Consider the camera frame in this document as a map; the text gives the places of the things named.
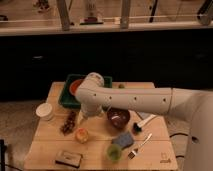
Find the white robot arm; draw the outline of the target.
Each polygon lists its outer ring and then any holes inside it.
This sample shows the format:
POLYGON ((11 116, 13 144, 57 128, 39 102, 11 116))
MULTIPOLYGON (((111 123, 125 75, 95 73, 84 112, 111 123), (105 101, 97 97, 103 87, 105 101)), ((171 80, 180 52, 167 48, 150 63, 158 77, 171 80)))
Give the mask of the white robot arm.
POLYGON ((101 107, 170 115, 189 123, 183 171, 213 171, 213 91, 179 88, 105 88, 103 77, 89 73, 75 98, 87 117, 101 107))

